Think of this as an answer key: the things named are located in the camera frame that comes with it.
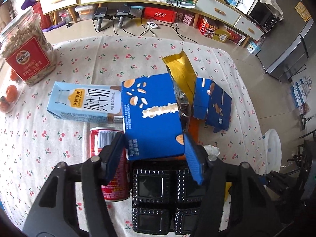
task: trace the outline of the tile floor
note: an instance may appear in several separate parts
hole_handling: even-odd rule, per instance
[[[104,20],[102,27],[110,26],[108,20]],[[121,29],[115,29],[120,35],[129,35]],[[140,35],[145,31],[142,26],[137,26],[135,22],[126,20],[124,29],[134,35]],[[221,43],[206,37],[203,37],[198,29],[185,24],[178,24],[180,33],[189,37],[201,45],[212,48],[220,48],[227,51],[233,58],[239,73],[248,89],[252,103],[257,113],[261,132],[264,134],[268,129],[274,128],[280,137],[282,145],[282,171],[288,171],[293,168],[293,165],[287,163],[287,159],[293,154],[297,154],[297,146],[303,141],[298,140],[298,137],[304,132],[300,130],[299,118],[293,111],[293,105],[288,99],[288,83],[279,83],[274,78],[265,74],[259,59],[247,51],[246,48],[241,48],[232,42]],[[168,26],[159,26],[153,32],[158,38],[168,38],[180,40],[176,32]],[[45,33],[47,40],[51,43],[67,41],[71,39],[85,38],[91,36],[113,35],[113,27],[96,33],[91,20],[79,21],[70,28],[65,26],[56,30]],[[0,78],[4,74],[6,67],[1,70]]]

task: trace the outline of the tablecloth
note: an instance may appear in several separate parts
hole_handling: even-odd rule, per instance
[[[213,127],[201,124],[199,144],[217,146],[219,157],[227,163],[248,161],[257,173],[265,173],[258,119],[236,65],[225,51],[175,40],[123,36],[71,40],[55,44],[54,49],[55,71],[33,87],[25,85],[12,111],[0,115],[0,198],[19,228],[54,166],[60,161],[82,163],[89,156],[89,130],[96,125],[55,119],[46,111],[54,82],[120,85],[127,79],[165,73],[161,58],[182,49],[197,76],[214,80],[232,97],[229,130],[213,133]],[[87,230],[80,187],[76,187],[78,218],[81,228]],[[132,230],[131,205],[131,199],[107,203],[118,236],[140,236]],[[229,199],[222,229],[227,227],[228,217]]]

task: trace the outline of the black microwave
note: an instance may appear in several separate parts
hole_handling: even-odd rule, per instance
[[[268,33],[278,21],[269,7],[260,1],[256,3],[248,15],[254,22],[259,24],[266,33]]]

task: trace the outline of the screw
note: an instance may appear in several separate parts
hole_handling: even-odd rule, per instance
[[[59,162],[59,163],[56,165],[57,168],[63,168],[63,167],[65,167],[65,166],[66,166],[66,163],[65,163],[65,162]]]
[[[209,155],[209,156],[207,157],[207,159],[208,159],[209,161],[216,161],[216,160],[217,160],[217,157],[216,157],[215,155],[211,154],[211,155]]]
[[[245,168],[245,169],[250,168],[250,164],[249,164],[248,162],[242,162],[242,163],[241,163],[241,166],[242,166],[243,168]]]
[[[92,156],[90,160],[91,160],[91,162],[97,162],[97,161],[99,161],[99,159],[100,159],[99,156]]]

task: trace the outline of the refrigerator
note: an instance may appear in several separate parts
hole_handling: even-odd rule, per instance
[[[291,80],[316,52],[316,25],[305,22],[295,10],[300,0],[277,0],[284,20],[267,34],[257,57],[268,74],[280,81]]]

